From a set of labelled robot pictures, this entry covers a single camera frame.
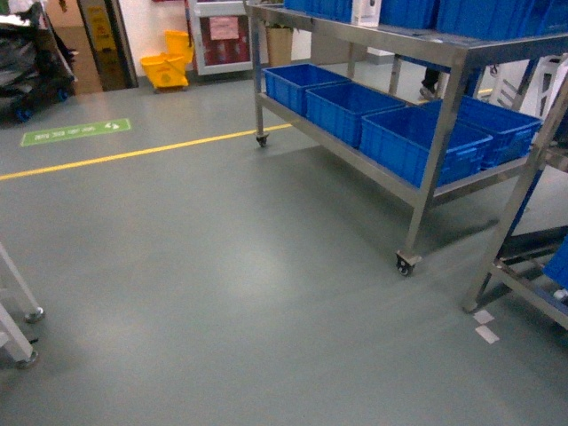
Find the metal shelf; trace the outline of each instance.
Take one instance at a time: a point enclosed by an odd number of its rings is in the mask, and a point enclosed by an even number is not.
[[[360,151],[353,149],[342,140],[330,135],[312,122],[308,122],[301,115],[296,114],[274,99],[268,98],[265,94],[257,94],[256,99],[263,107],[268,108],[280,118],[290,122],[304,134],[317,140],[320,145],[348,162],[353,168],[359,170],[367,177],[373,179],[387,191],[397,195],[406,204],[414,207],[419,202],[419,189],[417,187],[408,184],[404,179],[384,168]],[[434,193],[432,200],[433,205],[438,206],[453,201],[456,198],[474,193],[490,185],[517,176],[525,165],[525,162],[526,159],[522,158],[491,170],[482,171],[475,176],[466,177],[451,184],[440,186]]]
[[[568,51],[568,34],[525,38],[504,42],[480,41],[456,35],[441,34],[432,30],[413,30],[389,26],[362,28],[332,20],[307,16],[301,12],[290,11],[275,5],[260,5],[249,2],[246,6],[250,18],[251,48],[254,69],[256,140],[265,146],[263,107],[272,110],[284,120],[291,121],[299,130],[314,138],[327,149],[346,160],[351,166],[362,171],[379,185],[382,185],[401,200],[414,208],[404,247],[397,251],[397,267],[403,275],[408,275],[414,265],[421,260],[414,253],[414,245],[421,228],[424,213],[437,205],[460,198],[469,193],[497,184],[517,176],[524,169],[526,160],[521,159],[504,164],[493,170],[486,170],[450,185],[436,188],[444,162],[445,152],[455,125],[457,112],[469,75],[480,68],[513,60],[536,59],[551,54]],[[337,139],[297,114],[292,113],[277,102],[262,94],[259,32],[262,22],[279,23],[299,28],[323,36],[330,36],[350,42],[352,46],[362,44],[376,49],[392,51],[396,58],[408,57],[447,67],[450,77],[446,86],[446,96],[442,103],[435,136],[420,188],[409,185],[388,170],[369,160],[356,150],[352,150]],[[354,75],[355,63],[350,59],[347,76]],[[391,73],[390,94],[396,95],[400,60],[395,60]]]
[[[567,109],[568,76],[564,79],[556,102],[534,142],[533,150],[493,237],[489,241],[481,265],[461,303],[466,312],[475,311],[480,307],[480,304],[484,302],[484,295],[487,293],[491,278],[495,278],[568,330],[568,307],[510,267],[514,263],[554,253],[554,247],[562,243],[568,229],[567,226],[563,226],[532,233],[532,235],[513,236],[534,188],[540,180],[542,171],[547,166],[551,166],[568,172],[568,149],[550,146],[558,124]]]
[[[551,147],[547,151],[547,164],[568,173],[568,148]]]
[[[445,67],[454,67],[454,60],[466,55],[471,64],[484,67],[521,59],[537,59],[568,51],[567,34],[490,42],[428,29],[387,25],[380,25],[377,28],[356,27],[342,22],[314,18],[279,6],[251,5],[248,9],[251,16],[256,19],[392,51]]]
[[[495,260],[489,273],[495,279],[502,281],[511,290],[521,295],[532,306],[547,314],[562,327],[568,329],[568,306],[558,302],[537,284],[519,275],[500,260]]]

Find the cart wheel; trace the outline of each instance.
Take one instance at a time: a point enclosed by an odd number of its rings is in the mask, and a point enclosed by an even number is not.
[[[69,99],[69,91],[64,87],[59,87],[57,89],[57,99],[59,102],[65,102]]]
[[[32,115],[34,114],[31,109],[24,106],[18,106],[14,109],[14,114],[19,122],[28,122]]]
[[[267,139],[268,139],[268,135],[257,136],[256,142],[258,142],[258,144],[260,145],[261,148],[264,148],[266,146],[266,140]]]
[[[403,277],[409,277],[414,271],[414,266],[409,264],[405,259],[397,256],[397,269]]]
[[[28,368],[33,367],[36,364],[38,356],[39,355],[37,354],[37,352],[33,351],[28,359],[23,359],[22,361],[18,361],[16,363],[16,368],[18,368],[19,370],[27,370]]]
[[[25,321],[28,324],[35,324],[45,318],[45,311],[42,307],[38,306],[37,310],[34,313],[29,313],[25,317]]]

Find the blue storage bin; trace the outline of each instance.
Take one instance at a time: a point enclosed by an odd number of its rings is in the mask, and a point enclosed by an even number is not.
[[[417,106],[363,117],[359,150],[379,164],[420,187],[438,118]],[[456,123],[438,186],[480,171],[491,136]]]
[[[381,24],[405,28],[434,28],[439,0],[383,0]]]
[[[309,0],[284,0],[284,7],[293,11],[305,12]]]
[[[346,144],[361,140],[361,117],[401,108],[404,102],[356,83],[309,89],[307,118]]]
[[[554,1],[440,0],[437,29],[484,40],[535,36]]]
[[[266,94],[285,107],[305,117],[307,89],[350,80],[312,64],[264,69]]]
[[[568,32],[568,1],[553,0],[548,8],[548,13],[544,23],[541,25],[538,34],[557,34]]]
[[[307,0],[308,14],[326,20],[351,23],[353,0]]]
[[[442,101],[428,102],[422,107],[439,114]],[[538,118],[467,96],[461,101],[458,119],[493,136],[481,164],[482,169],[490,169],[527,155],[534,134],[541,125]]]
[[[564,288],[568,288],[568,237],[544,267],[543,272]]]

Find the metal rack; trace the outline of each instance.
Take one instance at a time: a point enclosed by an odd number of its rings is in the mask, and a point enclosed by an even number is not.
[[[195,62],[199,75],[232,73],[252,69],[252,62],[250,60],[217,65],[207,64],[205,60],[205,45],[203,42],[201,19],[216,16],[246,16],[245,8],[241,0],[212,2],[185,0],[185,15],[188,22],[190,22],[192,38],[195,42]]]
[[[449,185],[436,186],[469,76],[487,65],[521,59],[537,59],[568,51],[568,34],[505,42],[487,42],[441,34],[432,30],[413,30],[383,25],[378,28],[361,28],[341,22],[314,18],[301,12],[290,11],[273,5],[249,2],[246,8],[250,18],[254,70],[256,140],[260,146],[266,145],[268,135],[264,133],[263,124],[263,107],[266,107],[413,207],[414,213],[404,247],[397,251],[397,267],[400,273],[405,276],[412,273],[414,266],[421,260],[421,257],[414,252],[414,244],[424,219],[424,213],[428,209],[515,177],[525,165],[525,159],[521,159],[491,170],[482,171],[475,176],[464,178]],[[418,59],[446,67],[449,70],[450,76],[446,86],[446,96],[438,118],[420,188],[409,185],[389,170],[353,150],[319,127],[307,122],[300,115],[267,98],[262,93],[259,54],[261,21],[276,22],[292,28],[342,39],[350,42],[351,49],[355,43],[362,44],[376,49],[393,51],[398,55],[398,58]],[[354,69],[354,61],[350,60],[347,75],[351,78],[354,75]],[[397,91],[399,71],[400,60],[395,60],[389,90],[392,95],[395,95]]]
[[[564,79],[556,103],[534,143],[482,263],[463,299],[462,307],[466,312],[475,311],[489,298],[494,298],[494,295],[487,291],[488,284],[494,277],[568,329],[568,306],[557,301],[549,292],[513,268],[514,264],[531,261],[537,266],[536,275],[540,275],[540,264],[534,262],[534,259],[554,253],[568,233],[568,226],[561,226],[513,236],[542,171],[548,166],[568,173],[568,148],[551,146],[558,124],[566,114],[567,108],[568,77]]]

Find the cabinet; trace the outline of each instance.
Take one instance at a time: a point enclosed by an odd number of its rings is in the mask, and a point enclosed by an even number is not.
[[[267,108],[292,123],[296,128],[344,159],[352,167],[372,178],[413,208],[406,240],[397,251],[397,267],[403,275],[410,274],[422,259],[414,251],[424,214],[428,209],[473,193],[489,185],[518,176],[526,159],[508,162],[496,168],[482,171],[449,185],[436,186],[446,149],[455,125],[457,112],[469,77],[480,68],[521,59],[537,59],[542,56],[562,54],[568,51],[568,34],[549,35],[504,42],[488,42],[457,35],[441,34],[434,30],[416,30],[381,25],[378,28],[361,28],[350,24],[307,16],[281,6],[246,5],[250,17],[251,49],[256,108],[256,140],[265,146],[268,135],[264,133],[263,108]],[[385,51],[393,51],[398,58],[412,58],[436,64],[449,71],[446,96],[441,107],[435,136],[428,158],[424,179],[420,188],[409,185],[359,151],[308,122],[262,93],[261,64],[259,54],[259,27],[262,21],[276,22],[323,36],[347,41],[351,50],[361,44]],[[347,75],[353,77],[355,63],[350,60]],[[395,60],[390,80],[390,94],[396,95],[400,60]]]
[[[241,0],[185,0],[199,75],[252,69],[249,20]]]

